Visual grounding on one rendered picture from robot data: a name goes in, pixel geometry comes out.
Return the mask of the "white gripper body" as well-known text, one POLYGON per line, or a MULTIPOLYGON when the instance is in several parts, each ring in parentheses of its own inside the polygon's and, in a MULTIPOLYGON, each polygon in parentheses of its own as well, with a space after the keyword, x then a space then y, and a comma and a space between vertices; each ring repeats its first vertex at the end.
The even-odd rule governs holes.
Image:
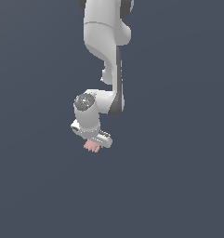
POLYGON ((100 147, 110 148, 112 146, 112 136, 100 129, 100 126, 97 126, 92 131, 85 131, 82 129, 77 122, 74 120, 71 124, 72 131, 82 137, 83 139, 89 139, 92 142, 96 142, 100 147))

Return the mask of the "small pink object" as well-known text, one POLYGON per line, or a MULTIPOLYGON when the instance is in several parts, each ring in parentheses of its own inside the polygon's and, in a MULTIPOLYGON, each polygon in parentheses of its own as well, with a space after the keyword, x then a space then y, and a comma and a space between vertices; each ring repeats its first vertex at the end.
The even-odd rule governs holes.
POLYGON ((88 139, 84 145, 84 148, 87 149, 89 152, 98 152, 100 146, 97 144, 97 142, 93 142, 88 139))

